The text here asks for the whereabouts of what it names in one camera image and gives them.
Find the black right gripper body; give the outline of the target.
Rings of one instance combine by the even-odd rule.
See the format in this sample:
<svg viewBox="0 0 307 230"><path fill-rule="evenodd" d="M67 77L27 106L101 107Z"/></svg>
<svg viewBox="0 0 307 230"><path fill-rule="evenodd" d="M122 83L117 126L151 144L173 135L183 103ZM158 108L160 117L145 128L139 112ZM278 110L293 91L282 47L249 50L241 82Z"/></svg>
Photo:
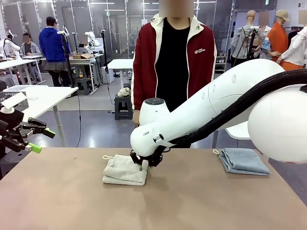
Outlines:
<svg viewBox="0 0 307 230"><path fill-rule="evenodd" d="M130 157L133 163L139 165L141 161L148 161L148 166L156 167L163 160L164 149L156 149L151 156L137 156L134 150L131 150Z"/></svg>

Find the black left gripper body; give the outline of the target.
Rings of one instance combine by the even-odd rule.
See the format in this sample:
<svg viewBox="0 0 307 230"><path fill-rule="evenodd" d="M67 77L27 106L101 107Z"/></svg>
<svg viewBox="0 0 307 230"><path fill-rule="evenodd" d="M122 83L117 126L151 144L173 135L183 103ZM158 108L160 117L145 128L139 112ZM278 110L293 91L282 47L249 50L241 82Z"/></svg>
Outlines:
<svg viewBox="0 0 307 230"><path fill-rule="evenodd" d="M0 113L0 139L22 140L22 122L24 113L15 110L12 114Z"/></svg>

